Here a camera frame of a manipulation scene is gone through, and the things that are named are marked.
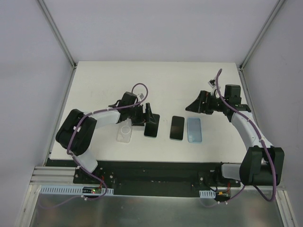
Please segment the light blue phone case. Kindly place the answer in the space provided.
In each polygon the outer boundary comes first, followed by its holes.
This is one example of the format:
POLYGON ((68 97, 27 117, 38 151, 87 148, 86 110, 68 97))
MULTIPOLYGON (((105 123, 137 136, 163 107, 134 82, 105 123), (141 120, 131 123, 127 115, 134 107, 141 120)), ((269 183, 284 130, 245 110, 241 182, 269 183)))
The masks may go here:
POLYGON ((187 119, 187 139, 189 143, 202 142, 202 127, 200 118, 189 117, 187 119))

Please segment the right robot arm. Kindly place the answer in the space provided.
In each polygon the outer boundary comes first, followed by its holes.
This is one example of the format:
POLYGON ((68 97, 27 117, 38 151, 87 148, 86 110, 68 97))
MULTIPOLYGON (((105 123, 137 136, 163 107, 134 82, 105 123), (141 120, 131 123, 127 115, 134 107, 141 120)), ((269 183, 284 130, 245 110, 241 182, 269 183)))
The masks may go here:
POLYGON ((222 112, 237 129, 247 149, 241 164, 221 164, 214 180, 233 179, 252 186, 280 184, 285 153, 262 137, 249 106, 241 103, 239 85, 226 85, 223 98, 202 90, 185 110, 199 114, 222 112))

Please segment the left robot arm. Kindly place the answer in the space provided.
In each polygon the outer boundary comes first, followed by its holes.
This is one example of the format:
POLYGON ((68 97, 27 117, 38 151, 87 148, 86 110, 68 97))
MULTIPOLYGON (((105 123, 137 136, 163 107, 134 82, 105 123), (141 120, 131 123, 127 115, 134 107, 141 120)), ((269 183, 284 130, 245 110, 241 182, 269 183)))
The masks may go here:
POLYGON ((156 124, 156 118, 150 104, 141 104, 139 97, 125 92, 120 100, 107 109, 84 113, 78 109, 69 112, 59 128, 55 140, 77 165, 88 173, 93 173, 98 166, 97 160, 89 150, 94 131, 110 124, 118 124, 130 119, 133 125, 144 123, 156 124))

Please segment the clear transparent phone case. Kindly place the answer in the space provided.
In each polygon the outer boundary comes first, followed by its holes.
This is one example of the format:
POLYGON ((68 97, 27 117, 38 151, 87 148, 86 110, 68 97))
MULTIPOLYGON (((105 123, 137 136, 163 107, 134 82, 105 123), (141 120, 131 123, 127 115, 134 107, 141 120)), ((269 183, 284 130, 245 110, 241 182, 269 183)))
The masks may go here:
POLYGON ((120 143, 130 143, 132 137, 133 127, 130 119, 119 123, 116 140, 120 143))

